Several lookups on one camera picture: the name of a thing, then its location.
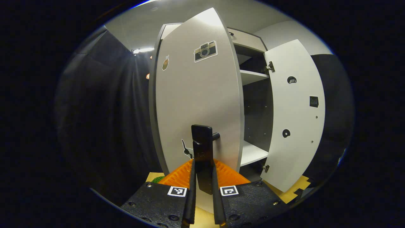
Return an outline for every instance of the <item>black curtain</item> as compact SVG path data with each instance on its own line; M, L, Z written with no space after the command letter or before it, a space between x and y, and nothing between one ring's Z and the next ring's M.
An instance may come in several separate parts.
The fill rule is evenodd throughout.
M318 149L304 176L310 187L325 180L337 166L349 146L354 127L354 100L349 77L336 55L311 56L322 80L325 93L325 124Z
M149 121L151 59L136 56L105 26L73 53L55 95L64 156L79 179L117 205L161 172Z

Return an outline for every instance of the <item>white shelf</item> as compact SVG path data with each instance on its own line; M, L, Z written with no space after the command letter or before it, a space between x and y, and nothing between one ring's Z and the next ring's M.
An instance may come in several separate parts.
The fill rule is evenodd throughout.
M267 151L264 151L257 146L248 143L247 141L243 141L241 166L267 158L268 154L269 153Z
M269 76L263 73L241 70L241 78L242 78L242 85L244 86L253 82L264 80L266 78L269 78Z

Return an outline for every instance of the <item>white wall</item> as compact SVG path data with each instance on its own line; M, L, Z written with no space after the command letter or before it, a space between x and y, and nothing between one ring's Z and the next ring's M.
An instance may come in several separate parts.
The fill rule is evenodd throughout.
M296 21L285 21L265 27L256 33L268 50L283 43L298 39L310 55L332 54L328 46L306 27Z

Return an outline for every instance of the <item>green object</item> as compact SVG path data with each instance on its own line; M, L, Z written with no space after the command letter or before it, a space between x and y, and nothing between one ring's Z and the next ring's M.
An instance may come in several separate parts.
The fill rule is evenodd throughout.
M159 183L164 178L164 176L158 176L155 179L153 179L152 183Z

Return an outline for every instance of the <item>cabinet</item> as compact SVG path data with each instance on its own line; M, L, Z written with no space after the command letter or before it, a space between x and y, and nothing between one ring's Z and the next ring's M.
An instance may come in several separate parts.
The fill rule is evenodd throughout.
M299 40L267 50L260 37L227 28L211 8L163 25L155 52L149 111L165 174L189 160L182 140L192 153L193 124L220 133L214 158L236 171L266 159L260 177L282 191L304 173L325 105L318 70ZM264 70L270 62L274 71Z

